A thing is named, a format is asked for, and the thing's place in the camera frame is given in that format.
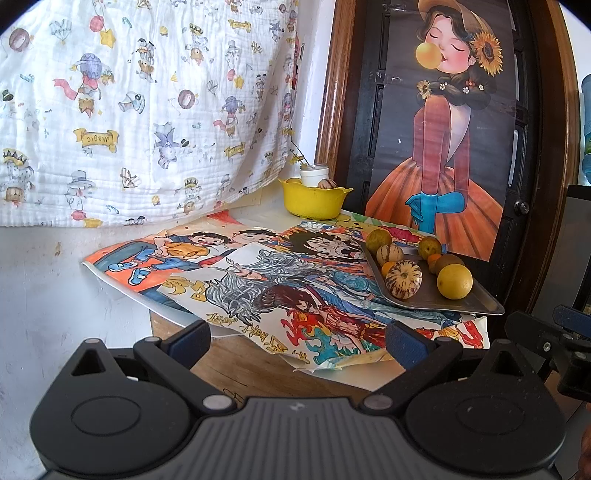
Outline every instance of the blue glove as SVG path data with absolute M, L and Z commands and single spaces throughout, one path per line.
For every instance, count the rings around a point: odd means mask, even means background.
M 437 213 L 438 195 L 417 193 L 411 196 L 405 205 L 410 207 L 411 216 L 418 225 L 418 229 L 425 233 L 435 231 L 435 214 Z
M 460 213 L 466 209 L 464 195 L 450 192 L 441 195 L 437 201 L 437 213 Z

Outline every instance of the screw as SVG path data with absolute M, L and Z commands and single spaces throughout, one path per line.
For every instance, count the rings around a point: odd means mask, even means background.
M 388 410 L 394 402 L 386 395 L 370 395 L 365 397 L 363 404 L 371 410 Z
M 203 406 L 208 410 L 225 410 L 232 405 L 232 399 L 227 395 L 209 395 L 203 399 Z

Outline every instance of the wooden table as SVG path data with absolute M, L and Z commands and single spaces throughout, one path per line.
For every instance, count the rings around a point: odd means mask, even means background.
M 181 330 L 151 314 L 155 336 L 167 339 Z M 350 397 L 358 403 L 367 390 L 297 372 L 278 355 L 270 355 L 243 336 L 212 339 L 209 352 L 191 372 L 240 404 L 246 397 Z

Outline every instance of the yellow lemon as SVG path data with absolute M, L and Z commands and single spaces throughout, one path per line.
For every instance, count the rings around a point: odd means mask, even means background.
M 441 64 L 441 50 L 434 43 L 421 43 L 415 55 L 421 67 L 426 69 L 433 70 Z
M 452 264 L 439 272 L 437 289 L 447 299 L 461 300 L 470 293 L 473 282 L 470 270 L 464 265 Z

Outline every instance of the white jar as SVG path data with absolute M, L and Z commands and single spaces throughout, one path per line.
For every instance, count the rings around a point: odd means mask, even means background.
M 300 166 L 301 182 L 306 187 L 317 187 L 320 180 L 329 177 L 329 166 L 326 163 L 314 163 Z

